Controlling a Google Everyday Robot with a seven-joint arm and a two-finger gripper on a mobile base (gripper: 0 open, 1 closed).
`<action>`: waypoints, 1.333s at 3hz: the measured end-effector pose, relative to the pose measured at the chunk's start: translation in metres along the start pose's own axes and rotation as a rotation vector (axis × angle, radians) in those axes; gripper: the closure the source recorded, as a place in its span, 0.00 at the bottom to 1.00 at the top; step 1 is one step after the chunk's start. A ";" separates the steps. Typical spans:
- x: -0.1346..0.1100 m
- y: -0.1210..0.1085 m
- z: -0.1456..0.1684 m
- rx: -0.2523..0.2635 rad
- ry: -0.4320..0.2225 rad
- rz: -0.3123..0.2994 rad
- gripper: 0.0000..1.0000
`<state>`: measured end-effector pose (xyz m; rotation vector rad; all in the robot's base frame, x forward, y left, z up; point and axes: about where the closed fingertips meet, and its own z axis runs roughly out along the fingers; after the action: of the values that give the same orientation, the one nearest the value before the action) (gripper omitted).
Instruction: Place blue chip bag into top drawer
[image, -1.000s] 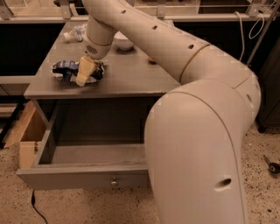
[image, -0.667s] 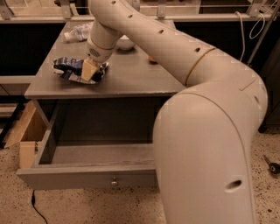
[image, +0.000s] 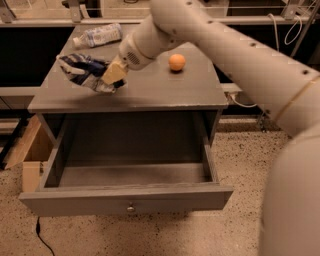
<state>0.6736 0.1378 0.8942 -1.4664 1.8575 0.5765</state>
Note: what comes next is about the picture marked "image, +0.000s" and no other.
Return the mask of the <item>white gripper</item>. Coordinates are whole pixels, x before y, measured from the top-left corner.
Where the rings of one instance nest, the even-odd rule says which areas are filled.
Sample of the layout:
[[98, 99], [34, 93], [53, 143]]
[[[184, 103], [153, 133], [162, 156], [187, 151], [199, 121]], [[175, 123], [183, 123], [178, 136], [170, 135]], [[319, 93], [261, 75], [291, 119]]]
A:
[[[119, 46], [120, 59], [128, 66], [131, 70], [141, 70], [146, 65], [146, 58], [139, 52], [133, 39], [126, 37]], [[64, 70], [65, 73], [73, 75], [84, 75], [83, 69], [76, 68], [75, 62], [69, 57], [60, 57], [57, 59], [58, 64]], [[104, 72], [101, 80], [105, 84], [113, 84], [126, 77], [128, 73], [127, 66], [118, 61], [113, 61]]]

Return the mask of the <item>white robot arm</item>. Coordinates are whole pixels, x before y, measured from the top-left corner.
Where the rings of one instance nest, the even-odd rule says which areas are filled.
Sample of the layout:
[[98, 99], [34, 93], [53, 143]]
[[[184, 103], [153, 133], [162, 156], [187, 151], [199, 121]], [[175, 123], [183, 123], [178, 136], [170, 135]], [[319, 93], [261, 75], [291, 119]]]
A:
[[320, 73], [215, 21], [196, 0], [151, 0], [149, 16], [104, 65], [80, 54], [57, 61], [73, 82], [113, 92], [130, 70], [190, 42], [235, 82], [291, 141], [264, 195], [259, 256], [320, 256]]

